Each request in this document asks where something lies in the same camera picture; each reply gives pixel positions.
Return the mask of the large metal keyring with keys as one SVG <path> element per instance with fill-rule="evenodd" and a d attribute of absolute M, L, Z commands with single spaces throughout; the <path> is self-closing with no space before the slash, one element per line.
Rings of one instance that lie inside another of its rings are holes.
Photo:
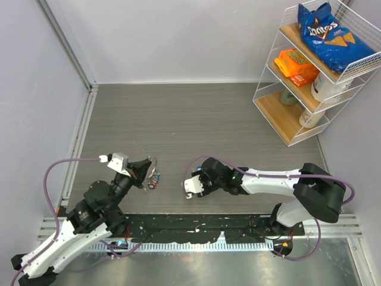
<path fill-rule="evenodd" d="M 155 189 L 158 186 L 158 183 L 160 181 L 161 174 L 157 169 L 157 159 L 152 158 L 151 159 L 153 169 L 151 171 L 151 174 L 147 178 L 147 186 L 149 189 Z"/>

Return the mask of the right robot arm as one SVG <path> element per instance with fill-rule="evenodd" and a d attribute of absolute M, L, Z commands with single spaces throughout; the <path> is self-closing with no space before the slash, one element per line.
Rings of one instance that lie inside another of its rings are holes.
<path fill-rule="evenodd" d="M 343 182 L 312 163 L 289 171 L 262 172 L 247 167 L 229 167 L 213 157 L 207 158 L 185 183 L 187 191 L 198 197 L 218 189 L 231 195 L 290 197 L 291 201 L 277 204 L 271 213 L 269 227 L 277 235 L 309 219 L 336 223 L 346 191 Z"/>

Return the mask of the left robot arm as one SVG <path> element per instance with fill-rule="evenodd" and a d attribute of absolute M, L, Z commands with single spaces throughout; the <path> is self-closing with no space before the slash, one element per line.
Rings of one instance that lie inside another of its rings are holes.
<path fill-rule="evenodd" d="M 113 170 L 114 179 L 110 183 L 92 183 L 63 222 L 58 220 L 56 211 L 52 211 L 55 232 L 36 249 L 11 259 L 17 272 L 12 285 L 51 285 L 57 275 L 91 245 L 126 233 L 128 220 L 119 204 L 132 187 L 143 188 L 152 161 L 145 158 L 129 162 L 122 153 L 100 155 L 93 160 Z"/>

